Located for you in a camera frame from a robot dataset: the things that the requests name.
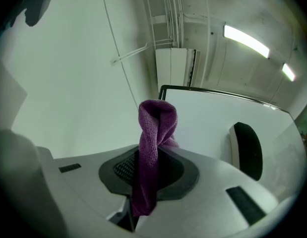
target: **purple towel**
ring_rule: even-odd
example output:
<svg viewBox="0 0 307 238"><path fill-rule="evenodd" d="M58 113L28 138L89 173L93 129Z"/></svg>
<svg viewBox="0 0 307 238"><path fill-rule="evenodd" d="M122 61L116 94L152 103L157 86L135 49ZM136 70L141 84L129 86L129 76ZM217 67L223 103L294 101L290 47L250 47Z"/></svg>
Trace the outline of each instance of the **purple towel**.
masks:
<svg viewBox="0 0 307 238"><path fill-rule="evenodd" d="M139 181L132 188L134 216L147 216L156 205L159 187L158 145L179 147L173 137L177 123L177 111L166 101L148 100L139 106L142 134L139 143Z"/></svg>

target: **concrete wall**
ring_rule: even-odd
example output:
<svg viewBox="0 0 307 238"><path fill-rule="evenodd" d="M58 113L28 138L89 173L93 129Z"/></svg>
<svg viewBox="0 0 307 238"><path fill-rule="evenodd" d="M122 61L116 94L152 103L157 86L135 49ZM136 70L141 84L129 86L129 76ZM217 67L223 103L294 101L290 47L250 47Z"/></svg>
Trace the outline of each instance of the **concrete wall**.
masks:
<svg viewBox="0 0 307 238"><path fill-rule="evenodd" d="M106 2L120 54L148 41L142 0ZM119 54L104 1L51 0L37 25L24 20L22 12L0 38L0 62L27 93L12 130L55 158L139 142L137 105L152 96L150 77L140 56L124 63L131 87L122 65L111 67Z"/></svg>

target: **ceiling light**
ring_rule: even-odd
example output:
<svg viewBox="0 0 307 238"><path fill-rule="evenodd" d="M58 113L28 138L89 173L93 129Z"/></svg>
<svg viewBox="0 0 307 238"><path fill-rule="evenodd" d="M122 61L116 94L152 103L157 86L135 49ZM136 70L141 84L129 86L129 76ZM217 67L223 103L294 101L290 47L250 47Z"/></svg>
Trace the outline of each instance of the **ceiling light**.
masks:
<svg viewBox="0 0 307 238"><path fill-rule="evenodd" d="M262 54L265 58L268 58L269 56L269 49L265 45L257 41L252 36L249 36L248 34L245 34L242 31L239 31L231 26L228 25L224 26L224 36L226 38L238 41L252 48L253 50L256 50L258 53Z"/></svg>
<svg viewBox="0 0 307 238"><path fill-rule="evenodd" d="M291 69L286 63L283 65L282 71L288 76L291 81L296 78L295 74L291 71Z"/></svg>

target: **black rubber grip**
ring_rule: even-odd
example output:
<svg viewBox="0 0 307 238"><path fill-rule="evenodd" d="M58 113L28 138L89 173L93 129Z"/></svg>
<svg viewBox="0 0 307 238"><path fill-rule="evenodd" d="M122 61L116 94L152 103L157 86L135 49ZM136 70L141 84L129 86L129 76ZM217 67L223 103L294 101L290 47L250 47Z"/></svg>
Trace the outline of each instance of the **black rubber grip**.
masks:
<svg viewBox="0 0 307 238"><path fill-rule="evenodd" d="M253 199L241 188L234 187L226 190L232 201L240 210L249 225L261 220L266 214L253 201Z"/></svg>
<svg viewBox="0 0 307 238"><path fill-rule="evenodd" d="M79 169L81 167L82 166L80 164L76 163L76 164L60 167L59 170L60 170L61 173L65 173L65 172L69 172L69 171L72 171L72 170L75 170L75 169Z"/></svg>

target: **white ceiling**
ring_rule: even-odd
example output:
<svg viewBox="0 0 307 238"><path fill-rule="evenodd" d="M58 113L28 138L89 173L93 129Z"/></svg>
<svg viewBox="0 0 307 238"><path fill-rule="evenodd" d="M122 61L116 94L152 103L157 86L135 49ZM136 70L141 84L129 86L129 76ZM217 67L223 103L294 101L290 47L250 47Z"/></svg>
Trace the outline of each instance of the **white ceiling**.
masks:
<svg viewBox="0 0 307 238"><path fill-rule="evenodd" d="M207 16L205 0L182 0L186 14ZM155 39L165 39L163 0L150 0ZM209 60L203 87L255 97L299 115L307 103L307 55L294 16L281 0L208 0L210 13ZM201 50L198 78L202 78L207 47L207 20L184 17L184 47ZM266 59L256 51L223 37L229 24L253 36L270 49ZM288 63L297 78L282 73Z"/></svg>

